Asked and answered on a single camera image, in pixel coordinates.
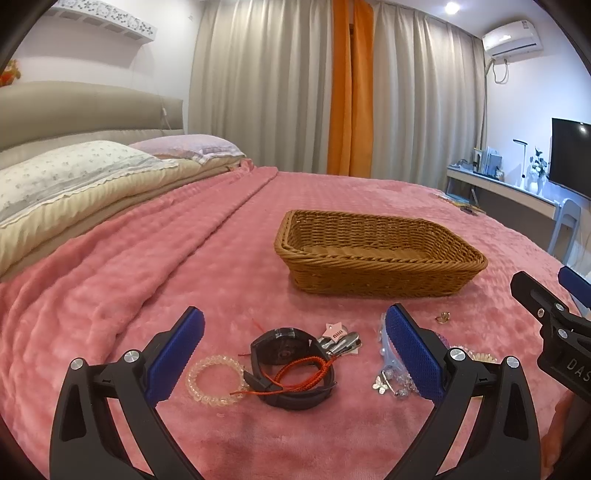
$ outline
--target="ceiling light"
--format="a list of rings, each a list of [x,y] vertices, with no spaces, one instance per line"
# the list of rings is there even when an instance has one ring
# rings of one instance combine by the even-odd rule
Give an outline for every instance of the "ceiling light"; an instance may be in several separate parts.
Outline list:
[[[446,6],[445,6],[445,12],[448,15],[454,15],[457,14],[460,11],[460,5],[458,5],[455,2],[449,2]]]

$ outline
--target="television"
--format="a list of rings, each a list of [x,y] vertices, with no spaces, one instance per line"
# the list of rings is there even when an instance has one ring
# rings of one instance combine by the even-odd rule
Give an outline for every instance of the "television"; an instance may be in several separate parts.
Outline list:
[[[591,125],[553,118],[551,150],[548,179],[591,199]]]

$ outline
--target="red cord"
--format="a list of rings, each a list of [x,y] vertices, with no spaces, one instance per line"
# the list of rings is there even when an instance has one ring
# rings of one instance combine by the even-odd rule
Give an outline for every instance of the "red cord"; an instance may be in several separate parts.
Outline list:
[[[281,370],[279,370],[277,372],[277,375],[275,375],[275,378],[271,378],[269,375],[267,375],[265,372],[263,372],[263,375],[265,375],[265,377],[267,377],[271,382],[273,382],[278,387],[281,387],[282,390],[276,390],[273,392],[255,392],[255,391],[251,391],[251,390],[245,390],[245,391],[231,392],[230,395],[239,395],[239,394],[277,395],[279,393],[305,392],[307,390],[311,390],[316,385],[318,385],[318,383],[320,383],[322,381],[322,379],[328,374],[330,366],[333,364],[333,362],[336,359],[337,359],[336,356],[330,358],[328,361],[324,360],[324,358],[319,357],[319,356],[307,356],[305,358],[300,358],[299,360],[295,360],[292,363],[284,366]],[[289,370],[291,370],[294,367],[297,367],[298,365],[308,364],[311,362],[318,367],[318,371],[314,375],[312,375],[309,379],[304,380],[303,382],[298,383],[296,385],[283,385],[281,383],[281,379]]]

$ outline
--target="white vase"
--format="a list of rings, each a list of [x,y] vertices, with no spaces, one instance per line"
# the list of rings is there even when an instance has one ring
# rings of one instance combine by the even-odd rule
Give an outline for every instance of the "white vase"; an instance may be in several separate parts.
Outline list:
[[[536,180],[531,180],[527,187],[527,191],[538,195],[538,182]]]
[[[542,189],[544,188],[544,185],[546,185],[546,180],[548,180],[548,177],[546,177],[546,175],[541,176],[538,180],[538,195],[542,195]]]

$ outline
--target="wall shelf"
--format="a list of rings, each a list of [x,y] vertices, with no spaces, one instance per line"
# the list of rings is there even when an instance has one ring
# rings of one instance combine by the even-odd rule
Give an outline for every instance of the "wall shelf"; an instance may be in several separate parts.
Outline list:
[[[46,16],[80,21],[143,43],[156,39],[155,26],[107,2],[59,0],[49,9]]]

